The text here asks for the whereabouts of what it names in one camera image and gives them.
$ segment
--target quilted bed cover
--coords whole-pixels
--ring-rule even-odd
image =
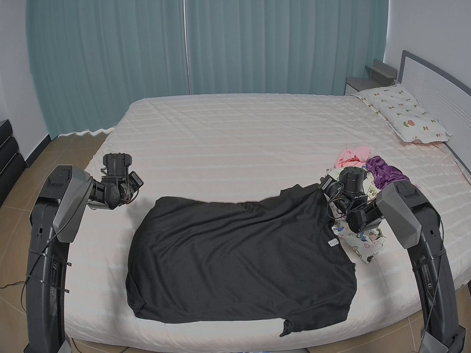
[[[100,179],[102,157],[132,155],[144,180],[137,199],[113,211],[86,209],[70,245],[65,327],[72,338],[156,352],[295,349],[358,336],[420,310],[407,252],[385,221],[384,248],[356,263],[358,289],[346,321],[280,338],[282,319],[164,324],[134,316],[125,278],[131,239],[162,196],[243,202],[318,182],[345,146],[369,145],[401,168],[442,216],[458,289],[471,278],[471,185],[442,143],[403,143],[356,97],[227,94],[146,98],[133,103],[87,167]]]

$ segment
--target white wall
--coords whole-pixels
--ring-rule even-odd
[[[0,0],[0,120],[3,114],[21,154],[28,158],[48,131],[30,73],[26,0]]]
[[[397,69],[402,50],[471,87],[471,0],[389,0],[384,62]]]

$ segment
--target curtain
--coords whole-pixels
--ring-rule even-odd
[[[388,0],[185,0],[192,94],[343,95],[383,59]]]
[[[51,137],[114,126],[140,98],[189,93],[183,0],[27,0],[26,24]]]

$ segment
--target robotic arm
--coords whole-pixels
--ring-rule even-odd
[[[46,179],[30,222],[26,320],[29,344],[25,353],[71,353],[64,330],[65,271],[69,244],[77,232],[85,207],[115,209],[129,204],[144,182],[129,173],[132,158],[125,153],[103,157],[101,182],[78,168],[59,165]]]
[[[393,182],[376,200],[363,193],[366,172],[345,168],[336,181],[320,180],[320,189],[346,217],[353,232],[376,227],[385,218],[409,253],[422,304],[425,335],[420,353],[463,351],[466,330],[458,324],[455,286],[440,236],[440,215],[427,197],[408,181]]]

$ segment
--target pillowcase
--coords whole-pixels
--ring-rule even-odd
[[[401,84],[362,90],[353,95],[381,114],[402,141],[428,144],[448,141],[451,136]]]
[[[340,172],[344,168],[334,168],[328,172],[334,179],[339,179]],[[368,201],[375,199],[379,190],[375,187],[373,181],[373,174],[368,172],[366,179],[363,181],[363,192],[368,195]],[[355,233],[349,228],[349,224],[345,221],[340,210],[337,209],[334,203],[329,203],[332,210],[333,217],[336,219],[333,224],[332,231],[340,239],[352,248],[352,250],[360,256],[361,260],[366,264],[370,263],[374,256],[377,255],[384,245],[386,238],[381,228],[375,227],[365,232]]]

